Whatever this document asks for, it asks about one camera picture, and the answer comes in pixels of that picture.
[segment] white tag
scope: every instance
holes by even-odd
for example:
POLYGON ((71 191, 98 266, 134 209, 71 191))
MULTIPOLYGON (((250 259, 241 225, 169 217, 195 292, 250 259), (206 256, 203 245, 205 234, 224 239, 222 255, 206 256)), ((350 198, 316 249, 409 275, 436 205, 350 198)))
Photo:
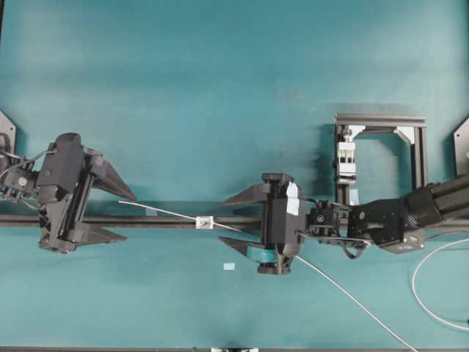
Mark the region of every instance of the white tag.
POLYGON ((298 186, 296 186, 296 183, 288 182, 287 198, 287 213, 298 216, 300 200, 298 199, 298 186))
POLYGON ((197 216, 196 229, 213 229, 213 216, 197 216))
POLYGON ((153 209, 145 208, 145 215, 146 216, 158 216, 158 212, 153 209))
POLYGON ((235 264, 234 263, 223 263, 223 270, 234 270, 235 264))
POLYGON ((359 205, 360 199, 358 198, 358 189, 352 188, 349 190, 350 205, 359 205))

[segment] white wire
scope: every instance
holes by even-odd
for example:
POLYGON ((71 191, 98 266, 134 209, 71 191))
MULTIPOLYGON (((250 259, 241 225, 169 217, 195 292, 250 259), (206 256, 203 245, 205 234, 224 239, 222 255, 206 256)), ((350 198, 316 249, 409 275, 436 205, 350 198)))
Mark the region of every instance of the white wire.
POLYGON ((392 331, 390 328, 388 328, 376 315, 374 315, 373 313, 371 313, 364 305, 362 305, 362 303, 360 303, 358 301, 358 299, 356 299, 352 293, 349 293, 347 290, 345 290, 339 283, 337 283, 333 278, 331 278, 329 275, 327 275, 324 271, 322 271, 321 269, 319 269, 318 267, 316 267, 314 264, 311 264, 310 262, 308 262, 307 260, 304 260, 302 257, 300 257, 299 255, 296 256, 296 258, 305 263, 309 268, 311 269, 314 269, 315 271, 317 271, 318 274, 322 275, 325 279, 327 279, 332 285, 336 286, 338 289, 340 289, 340 291, 342 291, 343 293, 345 293, 356 305, 358 305, 367 315, 369 315, 370 317, 372 317, 378 324, 380 324, 384 329, 386 329, 389 334, 391 334, 392 336, 394 336, 396 339, 398 339, 398 341, 400 341, 403 345, 405 345, 406 347, 408 347, 410 350, 412 350, 413 352, 418 352, 414 347, 412 347, 411 345, 409 345, 407 342, 405 342, 405 340, 403 340, 401 337, 399 337, 398 334, 396 334, 394 331, 392 331))
MULTIPOLYGON (((174 215, 174 216, 180 216, 181 218, 190 219, 190 220, 194 220, 194 221, 197 220, 197 218, 194 218, 193 216, 187 216, 187 215, 175 213, 175 212, 172 212, 172 211, 169 211, 169 210, 164 210, 164 209, 160 209, 160 208, 154 208, 154 207, 150 207, 149 205, 145 205, 145 204, 140 204, 140 203, 135 203, 135 202, 126 202, 126 201, 124 201, 124 200, 120 200, 119 203, 121 203, 121 204, 128 204, 128 205, 135 205, 136 207, 145 208, 145 209, 150 209, 150 210, 154 210, 154 211, 160 211, 161 213, 166 213, 166 214, 174 215)), ((239 230, 239 229, 237 229, 237 228, 235 228, 235 227, 231 227, 231 226, 219 224, 218 222, 213 222, 213 224, 216 225, 216 226, 219 226, 219 227, 224 227, 225 229, 228 229, 228 230, 233 230, 233 231, 237 231, 237 232, 242 232, 241 230, 239 230)))
POLYGON ((445 244, 444 246, 441 246, 441 247, 438 247, 436 248, 433 252, 430 252, 429 254, 426 255, 426 257, 417 265, 417 268, 415 269, 415 271, 413 272, 413 275, 412 275, 412 292, 413 292, 413 296, 416 298, 418 304, 421 305, 422 308, 425 309, 425 311, 430 314, 434 319, 440 321, 441 323, 447 325, 447 326, 450 326, 452 328, 455 328, 455 329, 459 329, 459 330, 463 330, 463 331, 469 331, 469 328, 467 326, 461 326, 461 325, 458 325, 458 324, 455 324, 455 323, 452 323, 451 321, 448 321, 446 319, 443 319, 442 317, 436 315, 434 312, 432 312, 423 302, 422 300, 420 299, 420 297, 418 297, 418 294, 417 294, 417 289, 416 289, 416 277, 417 277, 417 274, 418 274, 418 271, 420 270, 421 266, 429 259, 431 258, 434 254, 438 253, 439 251, 441 251, 442 249, 445 249, 447 247, 450 247, 450 246, 456 246, 457 244, 460 244, 460 243, 465 243, 465 242, 469 242, 469 238, 466 238, 465 240, 458 240, 458 241, 454 241, 454 242, 450 242, 450 243, 447 243, 445 244))

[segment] teal table surface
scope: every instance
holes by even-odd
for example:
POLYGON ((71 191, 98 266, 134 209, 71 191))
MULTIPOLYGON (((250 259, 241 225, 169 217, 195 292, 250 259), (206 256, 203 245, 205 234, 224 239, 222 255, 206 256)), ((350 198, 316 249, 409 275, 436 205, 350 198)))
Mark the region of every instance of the teal table surface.
MULTIPOLYGON (((429 181, 454 176, 451 133, 469 113, 466 0, 5 2, 0 110, 18 153, 78 132, 140 200, 210 213, 263 172, 333 198, 336 112, 424 114, 429 181)), ((398 136, 359 137, 356 158, 362 202, 411 190, 398 136)), ((116 201, 94 191, 89 213, 116 201)), ((117 231, 128 241, 60 256, 37 248, 38 229, 1 228, 0 345, 402 347, 302 263, 257 274, 217 240, 230 232, 117 231)), ((411 273, 435 246, 352 261, 308 242, 302 255, 417 348, 469 348, 412 297, 411 273)), ((468 253, 444 251, 419 278, 424 300, 460 323, 468 253)))

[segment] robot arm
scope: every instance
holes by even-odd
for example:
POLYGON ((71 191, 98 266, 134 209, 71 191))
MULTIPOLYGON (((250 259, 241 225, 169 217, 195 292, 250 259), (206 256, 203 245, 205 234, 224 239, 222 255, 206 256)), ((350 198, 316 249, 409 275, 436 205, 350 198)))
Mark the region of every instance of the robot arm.
POLYGON ((258 262, 261 274, 288 274, 305 238, 341 246, 351 259, 360 257, 371 244, 401 254, 424 247, 424 228, 469 214, 469 175, 420 187, 402 198, 351 206, 330 200, 302 199, 300 187, 289 175, 263 174, 262 179, 265 183, 252 186, 225 202, 226 205, 263 204, 259 242, 221 238, 258 262), (315 204, 309 214, 307 202, 315 204), (341 235, 344 224, 347 224, 346 236, 341 235))
POLYGON ((126 239, 82 221, 93 187, 132 201, 136 197, 101 153, 81 145, 78 134, 62 134, 46 152, 33 159, 17 157, 7 151, 2 154, 3 197, 13 202, 26 202, 30 208, 37 209, 40 248, 68 253, 77 246, 126 239), (42 155, 45 160, 40 171, 32 171, 34 162, 42 155), (25 198, 35 199, 37 207, 25 198))

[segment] screw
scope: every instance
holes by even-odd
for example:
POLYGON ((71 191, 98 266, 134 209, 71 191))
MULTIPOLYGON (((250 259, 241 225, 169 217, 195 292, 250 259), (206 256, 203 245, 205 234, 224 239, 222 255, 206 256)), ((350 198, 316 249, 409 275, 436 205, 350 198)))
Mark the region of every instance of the screw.
POLYGON ((18 178, 18 184, 20 186, 26 186, 26 184, 28 183, 28 180, 26 179, 26 177, 23 177, 21 176, 20 178, 18 178))

